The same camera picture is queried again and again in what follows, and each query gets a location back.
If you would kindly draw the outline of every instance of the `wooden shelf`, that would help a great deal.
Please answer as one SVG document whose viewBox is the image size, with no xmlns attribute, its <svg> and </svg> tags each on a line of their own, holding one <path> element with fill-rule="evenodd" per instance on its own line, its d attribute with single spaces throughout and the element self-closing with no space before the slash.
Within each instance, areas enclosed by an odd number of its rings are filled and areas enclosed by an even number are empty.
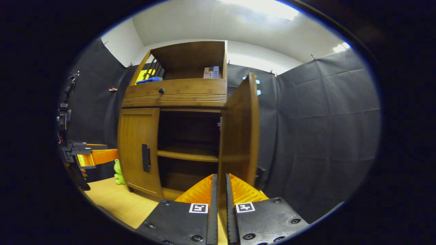
<svg viewBox="0 0 436 245">
<path fill-rule="evenodd" d="M 165 188 L 167 192 L 172 190 L 173 197 L 175 197 L 176 194 L 187 191 L 205 177 L 207 176 L 169 172 L 166 173 L 165 178 L 161 179 L 161 183 L 162 188 Z"/>
<path fill-rule="evenodd" d="M 182 146 L 166 146 L 157 151 L 160 157 L 217 163 L 218 157 L 212 150 Z"/>
<path fill-rule="evenodd" d="M 177 197 L 183 194 L 183 191 L 162 188 L 163 197 L 168 200 L 176 200 Z"/>
</svg>

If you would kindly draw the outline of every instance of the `cabinet door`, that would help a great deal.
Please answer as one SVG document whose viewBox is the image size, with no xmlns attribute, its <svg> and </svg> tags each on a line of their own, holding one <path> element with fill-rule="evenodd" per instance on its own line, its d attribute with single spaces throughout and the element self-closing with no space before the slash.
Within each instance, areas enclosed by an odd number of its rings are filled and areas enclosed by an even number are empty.
<svg viewBox="0 0 436 245">
<path fill-rule="evenodd" d="M 164 197 L 157 165 L 158 126 L 159 108 L 122 109 L 118 148 L 126 184 L 153 196 Z"/>
<path fill-rule="evenodd" d="M 259 150 L 259 102 L 255 81 L 256 75 L 249 73 L 221 111 L 218 205 L 224 212 L 226 173 L 254 185 Z"/>
</svg>

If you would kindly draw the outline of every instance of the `drawer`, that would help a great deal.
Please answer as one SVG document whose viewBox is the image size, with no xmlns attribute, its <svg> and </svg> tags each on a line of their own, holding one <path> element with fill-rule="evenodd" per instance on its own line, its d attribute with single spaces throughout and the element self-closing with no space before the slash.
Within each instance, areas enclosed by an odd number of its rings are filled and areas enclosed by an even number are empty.
<svg viewBox="0 0 436 245">
<path fill-rule="evenodd" d="M 175 79 L 127 87 L 122 107 L 223 107 L 226 96 L 226 79 Z"/>
</svg>

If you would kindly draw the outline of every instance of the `orange gripper pad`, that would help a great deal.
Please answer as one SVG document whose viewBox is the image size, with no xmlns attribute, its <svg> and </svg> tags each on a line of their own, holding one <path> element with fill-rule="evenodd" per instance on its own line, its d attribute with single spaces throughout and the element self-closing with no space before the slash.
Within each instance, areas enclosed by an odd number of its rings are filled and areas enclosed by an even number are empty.
<svg viewBox="0 0 436 245">
<path fill-rule="evenodd" d="M 77 154 L 76 157 L 82 167 L 95 166 L 92 154 Z"/>
<path fill-rule="evenodd" d="M 118 149 L 108 149 L 108 150 L 92 150 L 92 158 L 94 164 L 108 163 L 118 159 Z"/>
<path fill-rule="evenodd" d="M 241 180 L 233 174 L 229 175 L 230 182 L 232 183 L 233 205 L 269 199 L 265 194 L 262 194 L 260 191 L 256 190 L 256 188 L 249 185 L 245 181 Z"/>
<path fill-rule="evenodd" d="M 184 203 L 202 203 L 211 205 L 213 174 L 196 183 L 189 190 L 185 191 L 175 201 Z"/>
</svg>

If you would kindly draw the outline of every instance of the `blue cloth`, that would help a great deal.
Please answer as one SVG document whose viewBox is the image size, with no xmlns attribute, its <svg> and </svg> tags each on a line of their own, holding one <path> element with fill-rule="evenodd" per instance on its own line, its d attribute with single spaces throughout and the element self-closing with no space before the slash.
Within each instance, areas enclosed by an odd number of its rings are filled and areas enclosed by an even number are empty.
<svg viewBox="0 0 436 245">
<path fill-rule="evenodd" d="M 153 78 L 145 79 L 142 81 L 137 81 L 136 84 L 141 84 L 141 83 L 146 83 L 146 82 L 157 82 L 157 81 L 162 81 L 162 79 L 159 77 L 153 77 Z"/>
</svg>

